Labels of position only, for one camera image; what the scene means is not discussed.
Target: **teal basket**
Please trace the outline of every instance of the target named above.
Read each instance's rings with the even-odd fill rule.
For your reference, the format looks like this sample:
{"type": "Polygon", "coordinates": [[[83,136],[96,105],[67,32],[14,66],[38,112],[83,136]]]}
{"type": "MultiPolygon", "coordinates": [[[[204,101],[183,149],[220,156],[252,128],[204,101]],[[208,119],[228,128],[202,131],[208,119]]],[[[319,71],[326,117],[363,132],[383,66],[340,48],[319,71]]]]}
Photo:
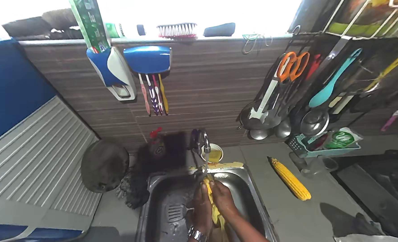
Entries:
{"type": "MultiPolygon", "coordinates": [[[[322,135],[317,137],[312,137],[308,140],[308,143],[315,141],[316,139],[320,138],[322,135]]],[[[305,138],[305,135],[300,134],[298,136],[292,137],[291,139],[286,141],[286,144],[293,150],[293,152],[300,158],[309,158],[309,157],[317,157],[319,155],[323,156],[341,156],[347,154],[353,150],[360,149],[358,143],[354,143],[347,148],[341,149],[325,149],[325,150],[317,150],[317,151],[308,151],[305,148],[305,145],[302,143],[301,140],[305,138]]]]}

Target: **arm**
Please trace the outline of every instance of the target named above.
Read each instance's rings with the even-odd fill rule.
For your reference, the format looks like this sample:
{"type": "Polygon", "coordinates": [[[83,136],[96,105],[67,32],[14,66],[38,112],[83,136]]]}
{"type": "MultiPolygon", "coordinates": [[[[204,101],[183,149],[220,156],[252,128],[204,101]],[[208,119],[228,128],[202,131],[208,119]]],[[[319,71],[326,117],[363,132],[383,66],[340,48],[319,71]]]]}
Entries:
{"type": "Polygon", "coordinates": [[[210,182],[212,197],[218,211],[230,223],[242,242],[269,242],[259,231],[239,214],[232,194],[227,186],[219,181],[210,182]]]}
{"type": "MultiPolygon", "coordinates": [[[[209,238],[212,228],[212,208],[208,197],[208,189],[205,184],[201,184],[196,190],[193,197],[193,206],[195,207],[193,227],[209,238]]],[[[197,240],[189,238],[187,242],[197,242],[197,240]]]]}

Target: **gray countertop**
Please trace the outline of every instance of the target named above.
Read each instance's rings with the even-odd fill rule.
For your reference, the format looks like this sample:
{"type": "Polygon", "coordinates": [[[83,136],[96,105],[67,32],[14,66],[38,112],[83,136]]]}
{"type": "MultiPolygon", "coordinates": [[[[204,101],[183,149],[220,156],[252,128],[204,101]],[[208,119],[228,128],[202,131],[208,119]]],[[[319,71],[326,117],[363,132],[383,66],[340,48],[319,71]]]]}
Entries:
{"type": "MultiPolygon", "coordinates": [[[[363,155],[398,149],[398,137],[377,137],[373,139],[375,145],[364,146],[366,149],[362,152],[363,155]]],[[[303,177],[289,158],[291,149],[284,143],[223,147],[223,152],[221,162],[243,162],[249,167],[281,242],[334,241],[332,224],[322,212],[324,208],[331,207],[334,211],[351,216],[357,213],[365,214],[330,174],[315,179],[303,177]],[[310,191],[311,199],[297,199],[268,163],[267,156],[282,162],[310,191]]],[[[187,163],[193,164],[191,154],[188,154],[187,163]]],[[[139,210],[129,209],[123,201],[117,200],[113,191],[108,192],[102,196],[89,233],[96,237],[112,231],[116,233],[115,237],[119,238],[112,241],[133,241],[138,216],[139,210]]]]}

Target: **window sill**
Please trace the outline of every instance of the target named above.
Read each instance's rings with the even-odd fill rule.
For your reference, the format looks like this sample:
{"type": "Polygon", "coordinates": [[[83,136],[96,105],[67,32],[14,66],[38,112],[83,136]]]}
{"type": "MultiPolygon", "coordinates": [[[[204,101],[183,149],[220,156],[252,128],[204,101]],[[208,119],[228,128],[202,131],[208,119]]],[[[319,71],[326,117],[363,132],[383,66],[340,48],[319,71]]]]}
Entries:
{"type": "MultiPolygon", "coordinates": [[[[292,34],[284,33],[278,36],[272,36],[272,39],[283,39],[290,38],[292,34]]],[[[111,39],[112,44],[123,44],[123,43],[176,43],[176,42],[206,42],[206,41],[239,41],[243,40],[242,36],[230,36],[230,37],[204,37],[198,36],[196,39],[164,39],[164,38],[150,38],[147,36],[138,38],[113,38],[111,39]]],[[[85,40],[47,40],[47,41],[19,41],[23,46],[65,46],[65,45],[80,45],[85,44],[85,40]]]]}

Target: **window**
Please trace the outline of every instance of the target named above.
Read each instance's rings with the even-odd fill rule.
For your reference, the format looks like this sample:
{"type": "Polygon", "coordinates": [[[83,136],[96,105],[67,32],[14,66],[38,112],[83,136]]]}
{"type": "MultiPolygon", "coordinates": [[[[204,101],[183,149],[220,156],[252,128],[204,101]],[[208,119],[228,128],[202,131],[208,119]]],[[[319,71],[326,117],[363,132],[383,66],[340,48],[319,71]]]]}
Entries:
{"type": "MultiPolygon", "coordinates": [[[[285,33],[301,0],[98,0],[98,3],[104,21],[121,23],[127,37],[139,37],[138,24],[144,25],[148,37],[153,37],[158,36],[157,25],[185,22],[198,25],[198,36],[202,36],[206,27],[234,22],[234,36],[241,37],[253,32],[265,36],[285,33]]],[[[3,1],[0,2],[0,25],[63,8],[70,8],[68,0],[3,1]]]]}

